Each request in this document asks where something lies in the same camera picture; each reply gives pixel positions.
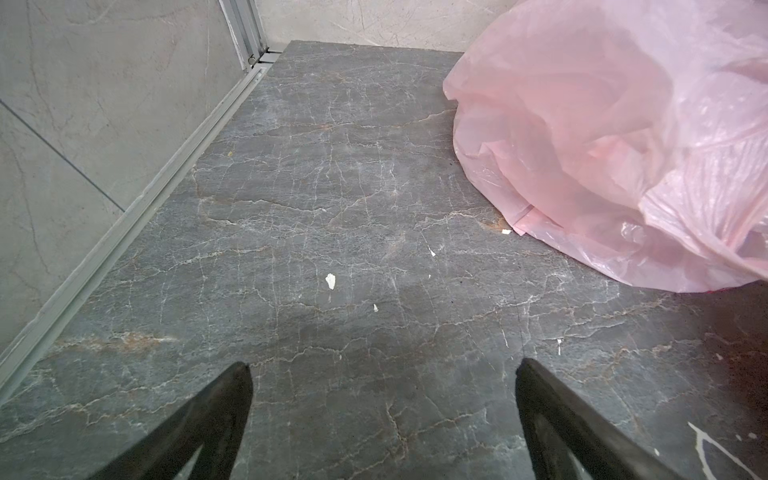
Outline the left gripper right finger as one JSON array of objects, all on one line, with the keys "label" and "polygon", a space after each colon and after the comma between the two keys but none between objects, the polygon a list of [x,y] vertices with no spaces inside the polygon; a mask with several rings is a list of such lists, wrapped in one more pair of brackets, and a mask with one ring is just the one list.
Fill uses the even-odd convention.
[{"label": "left gripper right finger", "polygon": [[541,363],[524,358],[515,398],[537,479],[678,479]]}]

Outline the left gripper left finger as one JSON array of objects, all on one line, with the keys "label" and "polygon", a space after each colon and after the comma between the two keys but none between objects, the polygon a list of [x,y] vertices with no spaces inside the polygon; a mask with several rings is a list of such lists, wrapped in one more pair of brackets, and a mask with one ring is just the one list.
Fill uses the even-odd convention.
[{"label": "left gripper left finger", "polygon": [[173,479],[191,458],[191,479],[228,479],[253,398],[248,365],[235,362],[157,428],[91,475]]}]

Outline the pink plastic bag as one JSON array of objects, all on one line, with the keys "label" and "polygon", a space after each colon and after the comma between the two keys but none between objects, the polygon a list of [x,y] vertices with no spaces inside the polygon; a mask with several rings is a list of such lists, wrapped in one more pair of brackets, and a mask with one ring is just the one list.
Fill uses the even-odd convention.
[{"label": "pink plastic bag", "polygon": [[628,285],[767,276],[767,5],[525,1],[443,83],[514,231]]}]

